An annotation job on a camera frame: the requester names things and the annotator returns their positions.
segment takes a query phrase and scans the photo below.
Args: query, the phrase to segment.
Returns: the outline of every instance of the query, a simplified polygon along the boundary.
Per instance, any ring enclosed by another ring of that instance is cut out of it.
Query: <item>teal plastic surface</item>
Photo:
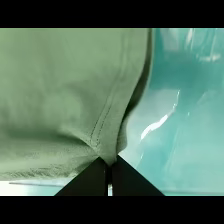
[[[221,195],[224,29],[154,31],[150,80],[121,156],[166,195]]]

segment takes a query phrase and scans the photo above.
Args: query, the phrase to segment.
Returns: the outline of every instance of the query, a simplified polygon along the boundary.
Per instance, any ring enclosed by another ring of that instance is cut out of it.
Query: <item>shiny teal surface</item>
[[[121,156],[166,195],[222,195],[224,29],[154,31],[150,80]]]

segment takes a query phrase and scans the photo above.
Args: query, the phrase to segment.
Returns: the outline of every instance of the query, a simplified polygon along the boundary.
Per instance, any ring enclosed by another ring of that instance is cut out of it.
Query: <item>green cloth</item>
[[[98,156],[116,160],[148,31],[0,29],[0,180],[74,176]]]

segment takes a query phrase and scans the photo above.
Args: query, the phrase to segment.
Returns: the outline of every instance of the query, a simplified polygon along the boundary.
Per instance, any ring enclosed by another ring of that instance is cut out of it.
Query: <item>garment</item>
[[[113,164],[150,41],[147,28],[0,29],[0,180]]]

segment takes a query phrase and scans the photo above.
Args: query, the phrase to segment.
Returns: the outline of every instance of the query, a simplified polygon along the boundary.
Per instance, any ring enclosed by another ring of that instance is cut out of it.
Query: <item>green fabric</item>
[[[0,179],[74,176],[117,137],[148,29],[0,29]]]

